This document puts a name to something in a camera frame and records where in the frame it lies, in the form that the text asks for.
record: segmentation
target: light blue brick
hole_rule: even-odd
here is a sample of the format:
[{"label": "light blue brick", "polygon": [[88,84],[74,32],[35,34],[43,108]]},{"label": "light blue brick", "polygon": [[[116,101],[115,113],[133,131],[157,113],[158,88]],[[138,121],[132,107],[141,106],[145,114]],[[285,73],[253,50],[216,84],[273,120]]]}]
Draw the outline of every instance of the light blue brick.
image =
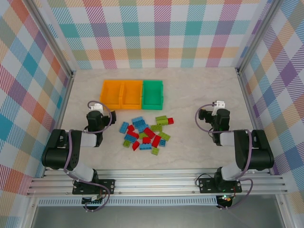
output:
[{"label": "light blue brick", "polygon": [[125,134],[128,126],[129,126],[129,123],[123,122],[122,126],[119,129],[119,132]]}]

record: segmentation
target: lego brick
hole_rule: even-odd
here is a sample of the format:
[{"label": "lego brick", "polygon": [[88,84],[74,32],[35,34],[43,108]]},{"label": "lego brick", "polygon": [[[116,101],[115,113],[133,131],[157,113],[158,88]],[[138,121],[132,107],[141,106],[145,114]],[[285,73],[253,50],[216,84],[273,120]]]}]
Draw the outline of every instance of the lego brick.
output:
[{"label": "lego brick", "polygon": [[157,156],[159,151],[160,151],[160,149],[153,148],[152,151],[151,151],[151,154],[154,154],[154,155]]},{"label": "lego brick", "polygon": [[135,143],[133,143],[133,145],[132,145],[133,151],[135,151],[138,147],[139,147],[139,142],[138,141],[136,141]]},{"label": "lego brick", "polygon": [[156,121],[158,121],[158,120],[166,120],[167,116],[166,115],[162,115],[162,116],[156,117],[155,119],[156,119]]},{"label": "lego brick", "polygon": [[156,135],[155,138],[154,138],[154,140],[153,140],[153,142],[152,142],[152,147],[157,148],[158,144],[160,144],[160,140],[161,139],[162,138],[159,135]]},{"label": "lego brick", "polygon": [[168,125],[168,119],[165,120],[157,120],[156,121],[157,125]]},{"label": "lego brick", "polygon": [[139,120],[139,121],[136,121],[133,123],[135,128],[139,128],[140,126],[143,126],[145,124],[146,124],[146,122],[144,120]]},{"label": "lego brick", "polygon": [[142,150],[150,150],[152,148],[151,143],[149,144],[140,144],[139,149]]},{"label": "lego brick", "polygon": [[124,147],[127,147],[127,148],[129,148],[130,145],[131,145],[131,142],[128,141],[128,140],[125,140],[124,143],[123,143],[123,146],[124,146]]},{"label": "lego brick", "polygon": [[139,133],[139,139],[143,139],[144,137],[148,137],[145,132]]},{"label": "lego brick", "polygon": [[170,125],[170,124],[174,124],[173,118],[168,118],[168,124],[169,124],[169,125]]},{"label": "lego brick", "polygon": [[128,130],[131,131],[131,132],[133,132],[133,131],[135,130],[135,128],[134,128],[134,126],[131,124],[131,125],[128,126]]},{"label": "lego brick", "polygon": [[130,135],[130,136],[135,137],[136,139],[139,138],[139,134],[137,134],[137,133],[135,133],[135,132],[128,131],[127,134]]},{"label": "lego brick", "polygon": [[125,140],[128,140],[132,143],[135,143],[136,142],[136,138],[133,137],[133,136],[130,136],[129,134],[126,134],[125,137],[124,137]]},{"label": "lego brick", "polygon": [[153,131],[151,131],[149,128],[145,128],[143,132],[145,132],[146,135],[147,135],[150,139],[154,138],[154,136],[155,136],[155,133],[154,133]]},{"label": "lego brick", "polygon": [[166,140],[161,139],[160,146],[165,147],[166,146]]},{"label": "lego brick", "polygon": [[171,136],[169,136],[168,134],[166,134],[164,132],[159,132],[158,135],[166,141],[169,141],[169,139],[171,138]]},{"label": "lego brick", "polygon": [[153,132],[162,132],[162,126],[161,125],[151,125],[150,129]]},{"label": "lego brick", "polygon": [[137,121],[143,120],[142,116],[132,119],[132,123],[134,124]]},{"label": "lego brick", "polygon": [[119,129],[119,132],[125,134],[125,132],[127,131],[128,126],[129,126],[129,123],[123,122],[122,126]]},{"label": "lego brick", "polygon": [[141,132],[143,132],[144,129],[146,129],[147,127],[149,127],[149,125],[145,124],[145,125],[143,125],[143,126],[138,127],[137,130],[138,130],[138,132],[141,133]]},{"label": "lego brick", "polygon": [[142,138],[142,143],[149,144],[149,143],[151,143],[151,139],[149,137],[144,137],[144,138]]}]

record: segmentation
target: blue lego brick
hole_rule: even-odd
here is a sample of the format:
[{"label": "blue lego brick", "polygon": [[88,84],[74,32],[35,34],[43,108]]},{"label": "blue lego brick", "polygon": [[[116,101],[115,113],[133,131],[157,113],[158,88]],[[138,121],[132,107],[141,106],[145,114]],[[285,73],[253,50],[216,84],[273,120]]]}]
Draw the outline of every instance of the blue lego brick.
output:
[{"label": "blue lego brick", "polygon": [[145,124],[145,125],[139,126],[137,128],[137,130],[139,133],[142,133],[144,131],[144,129],[146,129],[147,127],[149,127],[149,125]]},{"label": "blue lego brick", "polygon": [[166,146],[166,140],[161,139],[159,146],[165,147]]},{"label": "blue lego brick", "polygon": [[132,123],[134,124],[137,121],[143,120],[142,116],[132,119]]},{"label": "blue lego brick", "polygon": [[146,122],[144,120],[139,120],[139,121],[136,121],[133,123],[135,128],[139,128],[140,126],[143,126],[145,124],[146,124]]},{"label": "blue lego brick", "polygon": [[130,141],[132,143],[136,142],[136,138],[133,137],[133,136],[131,136],[131,135],[129,135],[129,134],[126,134],[125,137],[124,137],[124,139],[128,140],[128,141]]},{"label": "blue lego brick", "polygon": [[129,123],[123,122],[122,126],[119,129],[119,132],[125,134],[128,126],[129,126]]},{"label": "blue lego brick", "polygon": [[139,149],[142,151],[142,150],[150,150],[152,148],[152,145],[151,143],[149,144],[140,144],[139,145]]}]

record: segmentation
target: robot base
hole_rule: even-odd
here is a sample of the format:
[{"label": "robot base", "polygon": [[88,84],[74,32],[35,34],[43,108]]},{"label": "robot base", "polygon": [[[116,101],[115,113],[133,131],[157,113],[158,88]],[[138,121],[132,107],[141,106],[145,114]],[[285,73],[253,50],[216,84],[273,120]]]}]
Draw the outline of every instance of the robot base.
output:
[{"label": "robot base", "polygon": [[[235,181],[235,192],[242,192],[242,187],[239,181]],[[216,187],[214,178],[199,178],[199,192],[200,193],[234,193],[234,189],[228,185],[226,188],[223,188],[222,191],[219,191]]]}]

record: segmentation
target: gray floor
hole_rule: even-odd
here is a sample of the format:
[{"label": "gray floor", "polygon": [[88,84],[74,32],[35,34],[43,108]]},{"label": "gray floor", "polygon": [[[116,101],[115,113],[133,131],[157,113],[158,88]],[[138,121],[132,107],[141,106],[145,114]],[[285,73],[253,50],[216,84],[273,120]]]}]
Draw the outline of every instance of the gray floor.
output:
[{"label": "gray floor", "polygon": [[275,196],[250,196],[239,207],[40,207],[33,228],[283,228]]}]

